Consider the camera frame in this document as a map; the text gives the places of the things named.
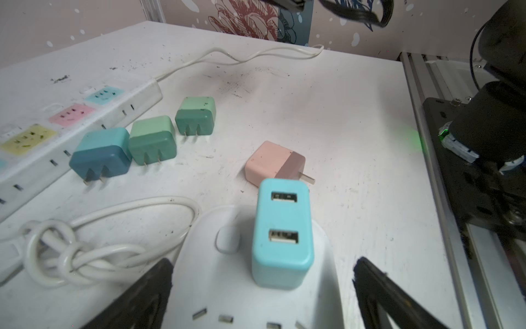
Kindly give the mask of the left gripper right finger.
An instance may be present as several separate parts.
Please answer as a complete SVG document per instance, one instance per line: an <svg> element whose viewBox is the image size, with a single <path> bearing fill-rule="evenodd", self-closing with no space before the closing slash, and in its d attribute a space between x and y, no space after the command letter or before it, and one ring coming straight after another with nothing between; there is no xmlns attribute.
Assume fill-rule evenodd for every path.
<svg viewBox="0 0 526 329"><path fill-rule="evenodd" d="M365 328L444 328L388 275L365 257L353 268L353 285Z"/></svg>

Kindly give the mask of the pink charger plug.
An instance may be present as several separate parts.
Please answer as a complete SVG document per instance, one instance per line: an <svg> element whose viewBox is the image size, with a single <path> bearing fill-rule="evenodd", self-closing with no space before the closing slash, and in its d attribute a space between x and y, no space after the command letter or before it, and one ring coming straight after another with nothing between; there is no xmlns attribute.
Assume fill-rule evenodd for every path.
<svg viewBox="0 0 526 329"><path fill-rule="evenodd" d="M305 162L305 156L264 141L245 163L245 178L257 187L268 178L303 180L313 185L315 179L304 174Z"/></svg>

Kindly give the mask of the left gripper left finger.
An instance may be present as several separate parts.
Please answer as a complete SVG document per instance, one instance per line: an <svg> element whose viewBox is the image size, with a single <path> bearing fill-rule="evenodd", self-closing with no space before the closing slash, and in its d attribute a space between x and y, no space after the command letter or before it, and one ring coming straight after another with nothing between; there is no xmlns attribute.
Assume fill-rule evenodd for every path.
<svg viewBox="0 0 526 329"><path fill-rule="evenodd" d="M160 328L172 288L172 263L164 258L85 328Z"/></svg>

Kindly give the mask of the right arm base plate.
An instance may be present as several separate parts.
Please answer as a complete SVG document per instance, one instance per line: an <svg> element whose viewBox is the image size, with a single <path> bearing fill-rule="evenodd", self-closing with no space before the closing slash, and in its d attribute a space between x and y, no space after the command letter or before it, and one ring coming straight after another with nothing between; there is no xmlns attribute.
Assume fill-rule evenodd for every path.
<svg viewBox="0 0 526 329"><path fill-rule="evenodd" d="M467 163L442 146L441 128L455 119L462 106L437 98L423 102L427 127L438 160L450 207L459 226L472 224L514 239L525 240L525 167L505 175L496 164Z"/></svg>

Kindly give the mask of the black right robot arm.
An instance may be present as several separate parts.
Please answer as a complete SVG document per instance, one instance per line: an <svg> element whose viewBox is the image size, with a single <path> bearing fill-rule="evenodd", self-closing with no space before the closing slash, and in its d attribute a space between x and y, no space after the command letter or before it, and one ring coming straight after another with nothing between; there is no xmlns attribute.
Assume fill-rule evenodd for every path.
<svg viewBox="0 0 526 329"><path fill-rule="evenodd" d="M525 161L525 2L507 1L481 27L470 50L495 80L478 90L438 138L467 163L482 159L508 171Z"/></svg>

